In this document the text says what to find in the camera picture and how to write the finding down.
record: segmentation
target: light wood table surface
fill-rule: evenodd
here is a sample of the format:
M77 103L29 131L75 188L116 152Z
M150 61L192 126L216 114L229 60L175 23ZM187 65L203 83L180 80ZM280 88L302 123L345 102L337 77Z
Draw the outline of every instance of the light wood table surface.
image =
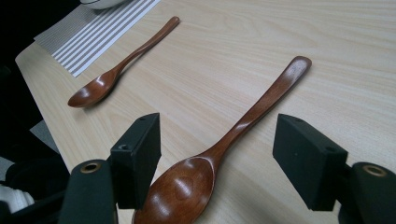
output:
M181 24L127 67L105 101L67 105L172 16ZM77 78L37 43L16 61L69 170L106 159L136 119L159 112L156 179L215 144L297 55L312 68L229 150L196 223L338 223L339 204L309 211L273 158L277 115L310 123L349 152L349 165L396 172L395 1L162 0ZM120 211L120 223L132 214Z

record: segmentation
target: brown spoon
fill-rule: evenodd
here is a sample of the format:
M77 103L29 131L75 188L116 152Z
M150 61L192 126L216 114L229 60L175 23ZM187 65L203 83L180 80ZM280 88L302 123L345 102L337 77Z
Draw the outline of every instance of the brown spoon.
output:
M132 223L192 223L204 211L215 186L216 173L228 148L257 123L311 66L295 57L275 83L213 147L180 161L163 173L148 190Z
M171 18L165 26L148 42L142 45L140 48L132 52L122 62L117 64L114 68L103 73L101 76L89 82L87 85L77 91L67 102L68 105L73 107L85 107L93 105L102 100L110 90L114 87L118 77L122 72L122 69L130 63L137 56L147 52L149 49L154 47L164 37L166 37L171 31L178 26L180 19L178 17Z

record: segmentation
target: spoon handle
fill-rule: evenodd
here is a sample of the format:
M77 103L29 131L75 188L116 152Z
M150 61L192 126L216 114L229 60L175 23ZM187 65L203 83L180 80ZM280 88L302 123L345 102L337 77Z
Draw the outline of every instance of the spoon handle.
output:
M116 65L118 73L124 69L124 67L131 62L134 58L139 56L140 54L148 51L152 47L154 47L158 42L160 42L164 37L169 35L175 27L178 26L180 23L180 18L179 17L172 17L164 26L163 28L157 32L150 40L148 40L146 43L144 43L142 46L140 46L138 49L136 49L134 52L132 52L130 55L128 55L124 60L122 60L119 64Z
M265 92L259 101L228 131L212 148L203 152L214 164L219 164L225 151L254 124L264 117L276 103L311 67L311 60L303 56L295 57L274 84Z

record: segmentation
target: white striped placemat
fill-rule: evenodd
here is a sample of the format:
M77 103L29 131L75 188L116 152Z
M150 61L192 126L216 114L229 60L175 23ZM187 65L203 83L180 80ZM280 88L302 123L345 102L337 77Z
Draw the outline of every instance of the white striped placemat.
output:
M35 42L77 77L158 2L129 0L103 10L80 5Z

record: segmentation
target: small wooden spoon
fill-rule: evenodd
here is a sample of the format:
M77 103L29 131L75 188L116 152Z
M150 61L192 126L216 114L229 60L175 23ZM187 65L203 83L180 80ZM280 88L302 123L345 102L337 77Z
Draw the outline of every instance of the small wooden spoon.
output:
M295 57L275 83L213 147L180 161L163 173L148 190L132 223L192 223L204 211L215 186L216 173L228 148L257 123L311 66Z
M77 91L67 102L68 105L73 107L85 107L93 105L102 100L106 95L110 93L110 90L114 87L118 77L122 72L122 69L130 63L137 56L149 51L164 37L166 37L171 31L178 26L180 19L178 17L171 18L165 26L148 42L142 45L140 48L132 52L122 62L117 64L114 68L103 73L101 76L89 82L87 85Z

